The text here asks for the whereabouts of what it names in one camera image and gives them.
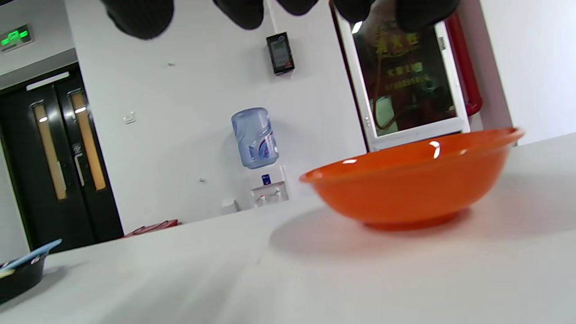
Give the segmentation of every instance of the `door handle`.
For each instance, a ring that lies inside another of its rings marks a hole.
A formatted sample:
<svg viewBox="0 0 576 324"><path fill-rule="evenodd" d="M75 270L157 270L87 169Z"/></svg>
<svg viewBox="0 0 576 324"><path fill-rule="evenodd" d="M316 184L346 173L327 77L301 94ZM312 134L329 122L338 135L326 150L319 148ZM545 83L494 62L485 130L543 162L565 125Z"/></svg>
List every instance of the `door handle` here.
<svg viewBox="0 0 576 324"><path fill-rule="evenodd" d="M60 178L62 179L62 186L64 189L64 192L66 192L66 190L68 190L68 187L66 187L66 180L64 180L64 172L62 171L62 166L60 165L60 161L56 161L57 165L58 165L58 170L60 170Z"/></svg>
<svg viewBox="0 0 576 324"><path fill-rule="evenodd" d="M83 156L84 154L78 153L74 156L74 161L76 162L76 170L78 171L78 176L80 177L80 184L84 187L84 176L82 175L82 169L80 169L80 162L78 162L78 158Z"/></svg>

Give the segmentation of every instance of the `black basket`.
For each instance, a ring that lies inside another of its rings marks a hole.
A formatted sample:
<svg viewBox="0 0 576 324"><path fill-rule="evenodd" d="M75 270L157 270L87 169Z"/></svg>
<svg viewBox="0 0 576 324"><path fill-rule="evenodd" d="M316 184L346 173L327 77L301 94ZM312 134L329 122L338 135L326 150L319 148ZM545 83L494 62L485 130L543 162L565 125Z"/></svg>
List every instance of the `black basket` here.
<svg viewBox="0 0 576 324"><path fill-rule="evenodd" d="M46 256L48 253L26 262L17 267L12 275L0 279L0 304L24 293L42 280Z"/></svg>

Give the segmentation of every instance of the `orange bowl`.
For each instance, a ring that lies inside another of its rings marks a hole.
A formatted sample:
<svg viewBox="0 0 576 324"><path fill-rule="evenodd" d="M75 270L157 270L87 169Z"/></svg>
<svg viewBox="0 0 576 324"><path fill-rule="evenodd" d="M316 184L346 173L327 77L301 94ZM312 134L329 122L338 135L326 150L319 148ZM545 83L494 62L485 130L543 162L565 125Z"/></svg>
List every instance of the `orange bowl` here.
<svg viewBox="0 0 576 324"><path fill-rule="evenodd" d="M300 177L335 211L388 231L443 224L492 189L521 129L433 138L368 153Z"/></svg>

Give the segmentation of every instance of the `red object on floor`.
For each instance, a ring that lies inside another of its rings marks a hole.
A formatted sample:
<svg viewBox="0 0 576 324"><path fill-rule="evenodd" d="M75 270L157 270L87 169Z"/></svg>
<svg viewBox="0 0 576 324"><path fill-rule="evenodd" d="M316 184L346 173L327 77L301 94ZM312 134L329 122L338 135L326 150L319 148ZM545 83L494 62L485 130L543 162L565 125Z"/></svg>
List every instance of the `red object on floor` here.
<svg viewBox="0 0 576 324"><path fill-rule="evenodd" d="M158 224L154 224L154 225L150 225L150 226L142 226L142 227L138 228L137 230L135 230L134 232L129 233L128 235L126 235L124 237L130 238L132 236L136 236L136 235L140 235L140 234L146 234L146 233L152 233L152 232L160 231L162 229L167 229L167 228L174 227L174 226L178 226L178 220L165 220L165 221L158 223Z"/></svg>

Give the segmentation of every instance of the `cabinet glass door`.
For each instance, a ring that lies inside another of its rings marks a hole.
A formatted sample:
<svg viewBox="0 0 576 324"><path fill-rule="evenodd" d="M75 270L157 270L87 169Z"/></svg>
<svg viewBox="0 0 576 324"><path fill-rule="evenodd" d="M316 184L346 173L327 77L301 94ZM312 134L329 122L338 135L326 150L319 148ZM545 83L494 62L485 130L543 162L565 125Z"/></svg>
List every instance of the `cabinet glass door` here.
<svg viewBox="0 0 576 324"><path fill-rule="evenodd" d="M469 132L444 24L405 33L381 3L353 26L335 13L370 150Z"/></svg>

